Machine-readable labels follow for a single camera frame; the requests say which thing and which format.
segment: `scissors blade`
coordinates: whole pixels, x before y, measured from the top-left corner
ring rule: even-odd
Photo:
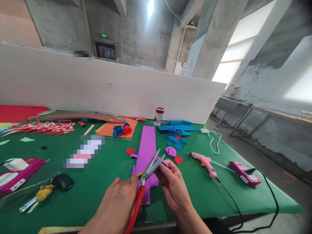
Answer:
[[[156,169],[159,167],[159,164],[161,164],[161,162],[163,161],[164,157],[166,154],[163,154],[163,156],[157,160],[157,162],[154,163],[154,165],[151,167],[149,173],[146,175],[145,180],[147,180],[155,171]]]
[[[153,166],[155,159],[157,158],[158,154],[159,154],[160,149],[156,152],[156,154],[153,156],[153,158],[151,159],[151,161],[149,162],[149,164],[147,165],[144,174],[147,176],[149,174],[149,171],[151,169],[151,167]]]

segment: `white board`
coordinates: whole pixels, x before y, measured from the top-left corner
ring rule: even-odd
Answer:
[[[226,84],[0,43],[0,104],[205,124]]]

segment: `black cable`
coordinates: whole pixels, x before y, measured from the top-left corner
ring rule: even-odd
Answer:
[[[240,225],[239,227],[237,227],[237,228],[234,228],[233,230],[237,230],[237,229],[242,228],[243,225],[244,225],[244,221],[243,221],[243,216],[241,215],[240,209],[238,208],[238,206],[237,206],[236,202],[234,201],[233,197],[231,196],[231,194],[230,194],[230,193],[228,192],[228,190],[223,186],[223,184],[221,183],[221,181],[220,181],[218,178],[216,178],[216,180],[222,185],[222,187],[225,189],[225,191],[226,191],[226,192],[229,194],[229,196],[232,198],[232,200],[233,200],[233,202],[234,202],[234,204],[235,204],[235,206],[236,206],[236,208],[237,208],[237,210],[238,210],[238,213],[240,214],[241,225]]]
[[[260,229],[270,228],[270,227],[272,226],[272,224],[273,224],[273,222],[274,222],[276,216],[277,216],[278,213],[279,213],[279,210],[280,210],[280,209],[279,209],[279,204],[278,204],[278,202],[277,202],[277,200],[276,200],[276,198],[275,198],[275,195],[274,195],[274,193],[273,193],[273,191],[272,191],[272,189],[271,189],[271,187],[270,187],[270,185],[269,185],[269,183],[268,183],[268,181],[267,181],[266,176],[262,173],[262,171],[260,171],[259,169],[253,168],[253,169],[250,169],[250,170],[245,171],[245,172],[246,172],[246,174],[251,175],[255,170],[259,171],[259,172],[263,175],[263,177],[264,177],[264,179],[265,179],[265,181],[266,181],[266,184],[268,185],[268,187],[269,187],[269,189],[270,189],[270,191],[271,191],[271,193],[272,193],[272,196],[273,196],[274,201],[275,201],[275,203],[276,203],[276,212],[275,212],[275,215],[274,215],[274,217],[273,217],[273,219],[272,219],[272,221],[271,221],[271,223],[270,223],[269,226],[260,227],[260,228],[258,227],[258,228],[254,229],[254,230],[252,230],[252,231],[237,231],[237,232],[233,232],[234,230],[237,230],[237,229],[235,228],[235,229],[232,230],[233,233],[253,233],[253,232],[258,231],[258,230],[260,230]]]

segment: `orange foam sheet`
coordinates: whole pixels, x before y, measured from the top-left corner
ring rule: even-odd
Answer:
[[[134,129],[136,128],[136,124],[137,121],[130,119],[128,117],[126,117],[126,121],[130,124],[130,128],[132,128],[132,132],[128,135],[122,135],[122,136],[115,136],[115,137],[120,137],[120,138],[132,138],[132,135],[134,133]],[[111,122],[107,122],[106,124],[104,124],[104,126],[102,127],[101,130],[99,130],[99,132],[97,133],[97,135],[104,135],[104,136],[109,136],[112,137],[113,136],[113,132],[114,132],[114,127],[115,126],[123,126],[123,123],[111,123]]]

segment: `pink device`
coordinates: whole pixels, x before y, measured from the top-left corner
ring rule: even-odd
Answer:
[[[206,165],[206,168],[209,172],[210,178],[212,178],[212,179],[217,178],[217,173],[215,172],[214,168],[211,165],[211,159],[210,158],[205,157],[201,154],[194,153],[194,152],[188,153],[188,154],[190,154],[193,158],[200,160],[203,164]]]
[[[15,192],[29,177],[32,176],[44,164],[44,159],[26,158],[25,162],[29,164],[22,171],[6,171],[0,175],[0,197]]]
[[[254,174],[248,175],[245,171],[248,169],[241,162],[230,162],[230,167],[238,174],[238,176],[252,188],[256,188],[256,185],[261,184],[262,181]]]

